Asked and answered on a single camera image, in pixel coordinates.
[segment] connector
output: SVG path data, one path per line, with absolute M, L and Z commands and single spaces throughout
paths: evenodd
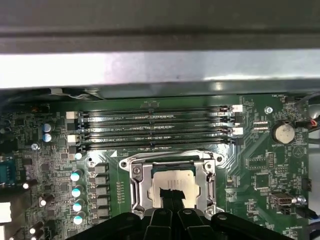
M 316 214 L 315 211 L 312 211 L 309 209 L 307 206 L 304 207 L 297 207 L 295 209 L 296 214 L 298 214 L 300 217 L 305 218 L 305 219 L 311 219 L 315 220 L 318 219 L 318 215 Z
M 270 195 L 270 200 L 273 204 L 278 206 L 290 206 L 293 197 L 289 193 L 273 192 Z

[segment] motherboard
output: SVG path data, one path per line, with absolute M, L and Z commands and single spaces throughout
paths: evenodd
M 121 213 L 143 218 L 161 207 L 161 189 L 178 189 L 185 206 L 209 217 L 227 212 L 302 240 L 310 123 L 295 101 L 248 94 L 12 105 L 0 119 L 1 189 L 30 194 L 12 239 L 64 240 Z

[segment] cpu socket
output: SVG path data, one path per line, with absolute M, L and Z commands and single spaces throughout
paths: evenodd
M 221 154 L 205 150 L 139 153 L 120 161 L 129 172 L 131 210 L 144 216 L 152 208 L 161 208 L 160 189 L 184 193 L 185 208 L 204 213 L 216 212 L 216 165 Z

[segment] green circuit board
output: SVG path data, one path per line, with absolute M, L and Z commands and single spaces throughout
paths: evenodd
M 32 160 L 27 177 L 39 183 L 32 190 L 34 207 L 26 213 L 26 232 L 36 221 L 51 220 L 56 230 L 48 239 L 62 240 L 130 212 L 130 177 L 119 168 L 124 158 L 206 149 L 224 156 L 216 167 L 219 209 L 302 240 L 308 220 L 294 207 L 283 211 L 271 202 L 271 194 L 283 193 L 303 196 L 308 204 L 309 189 L 303 184 L 309 169 L 308 129 L 296 126 L 306 122 L 307 110 L 298 111 L 294 103 L 283 94 L 256 94 L 17 104 L 3 115 L 1 124 L 17 139 L 7 151 L 19 161 Z M 49 131 L 44 132 L 44 124 L 51 126 Z M 294 126 L 294 140 L 285 144 L 275 140 L 273 131 L 279 124 Z M 243 134 L 208 134 L 234 127 L 242 128 Z M 78 142 L 72 143 L 70 136 Z M 31 149 L 35 143 L 37 150 Z M 77 183 L 70 180 L 76 169 L 84 172 Z M 76 185 L 84 187 L 81 197 L 86 202 L 80 225 L 73 222 L 77 199 L 71 191 Z M 43 194 L 53 194 L 54 201 L 39 207 Z M 99 194 L 107 203 L 100 202 Z

